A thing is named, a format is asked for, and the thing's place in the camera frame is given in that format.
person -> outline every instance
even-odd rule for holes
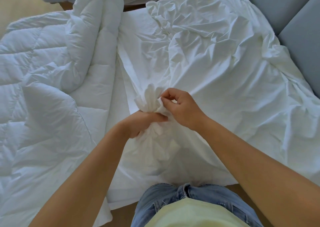
[[[178,123],[207,141],[274,227],[320,226],[320,187],[211,120],[187,92],[169,88],[161,99]],[[167,120],[161,114],[138,111],[118,122],[50,197],[29,227],[92,226],[127,140],[152,122]],[[143,194],[131,226],[248,225],[262,226],[254,210],[222,186],[161,183]]]

left hand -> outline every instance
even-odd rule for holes
[[[137,111],[119,123],[126,127],[130,138],[135,138],[140,132],[146,130],[151,123],[167,121],[168,117],[160,113]]]

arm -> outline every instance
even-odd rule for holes
[[[167,120],[157,113],[138,111],[116,124],[50,197],[29,227],[91,227],[127,140],[136,137],[152,122]]]
[[[178,123],[208,142],[275,227],[319,226],[320,187],[208,118],[187,92],[170,88],[161,96]]]

quilted comforter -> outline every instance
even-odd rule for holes
[[[28,226],[103,137],[123,5],[76,0],[73,11],[7,28],[0,42],[0,226]],[[110,219],[105,201],[94,226]]]

right hand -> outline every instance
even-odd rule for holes
[[[186,91],[168,88],[160,97],[164,107],[172,113],[174,119],[191,130],[197,131],[207,117]]]

